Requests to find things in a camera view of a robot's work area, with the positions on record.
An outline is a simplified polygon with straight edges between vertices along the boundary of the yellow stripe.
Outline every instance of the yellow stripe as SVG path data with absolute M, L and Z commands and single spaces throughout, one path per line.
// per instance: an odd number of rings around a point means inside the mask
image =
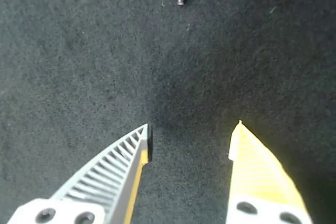
M 138 187 L 139 187 L 139 183 L 140 183 L 142 167 L 145 164 L 148 163 L 148 151 L 143 150 L 143 151 L 141 151 L 140 155 L 141 155 L 140 156 L 140 161 L 139 161 L 139 164 L 138 164 L 138 168 L 136 169 L 137 174 L 135 175 L 135 178 L 134 178 L 131 197 L 130 197 L 130 200 L 128 202 L 128 207 L 127 207 L 127 211 L 126 211 L 125 218 L 124 218 L 124 224 L 131 223 L 133 208 L 134 208 L 134 204 L 135 204 L 135 199 L 137 198 Z

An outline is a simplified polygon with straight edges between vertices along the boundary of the black felt surface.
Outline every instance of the black felt surface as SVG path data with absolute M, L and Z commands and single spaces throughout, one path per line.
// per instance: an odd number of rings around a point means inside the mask
M 0 222 L 142 123 L 133 223 L 223 223 L 243 122 L 335 223 L 336 0 L 0 0 Z

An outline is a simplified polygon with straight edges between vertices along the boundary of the dark gray carpet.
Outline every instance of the dark gray carpet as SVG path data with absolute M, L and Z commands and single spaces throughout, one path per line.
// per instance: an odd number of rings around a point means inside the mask
M 0 222 L 154 127 L 133 223 L 223 223 L 230 134 L 335 223 L 336 0 L 0 0 Z

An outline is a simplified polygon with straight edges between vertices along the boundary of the screw hole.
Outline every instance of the screw hole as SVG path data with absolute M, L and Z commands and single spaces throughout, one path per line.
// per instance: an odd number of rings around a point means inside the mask
M 282 212 L 280 214 L 280 220 L 290 224 L 301 224 L 299 218 L 289 212 Z
M 237 209 L 250 215 L 256 215 L 258 213 L 257 208 L 255 208 L 252 204 L 248 202 L 239 202 L 237 204 Z
M 94 219 L 94 214 L 91 212 L 83 212 L 75 219 L 75 224 L 92 224 Z
M 37 223 L 47 223 L 53 219 L 56 210 L 54 208 L 46 208 L 39 212 L 36 216 L 35 221 Z

